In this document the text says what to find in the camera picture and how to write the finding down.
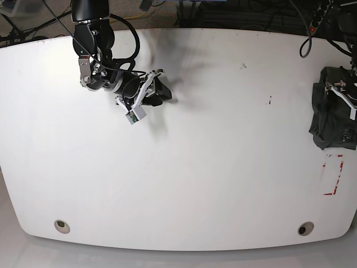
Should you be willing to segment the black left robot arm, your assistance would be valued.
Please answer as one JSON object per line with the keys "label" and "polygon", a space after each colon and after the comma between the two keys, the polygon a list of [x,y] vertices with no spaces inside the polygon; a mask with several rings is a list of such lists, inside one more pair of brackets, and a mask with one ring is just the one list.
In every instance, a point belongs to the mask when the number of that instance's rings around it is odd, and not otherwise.
{"label": "black left robot arm", "polygon": [[356,1],[335,1],[337,22],[351,53],[351,70],[346,78],[346,91],[356,105]]}

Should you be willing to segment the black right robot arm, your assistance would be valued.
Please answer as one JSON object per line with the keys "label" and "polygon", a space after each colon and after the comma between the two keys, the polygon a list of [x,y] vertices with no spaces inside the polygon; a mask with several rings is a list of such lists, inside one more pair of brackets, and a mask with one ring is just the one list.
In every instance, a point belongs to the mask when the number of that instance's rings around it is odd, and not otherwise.
{"label": "black right robot arm", "polygon": [[[110,18],[125,24],[134,37],[134,52],[127,58],[113,57],[115,34]],[[160,106],[172,99],[171,91],[159,79],[162,70],[147,74],[134,69],[141,48],[138,33],[127,20],[110,14],[108,1],[73,1],[71,19],[75,24],[73,48],[79,57],[83,87],[115,94],[126,109],[133,107],[140,93],[140,103],[147,106]]]}

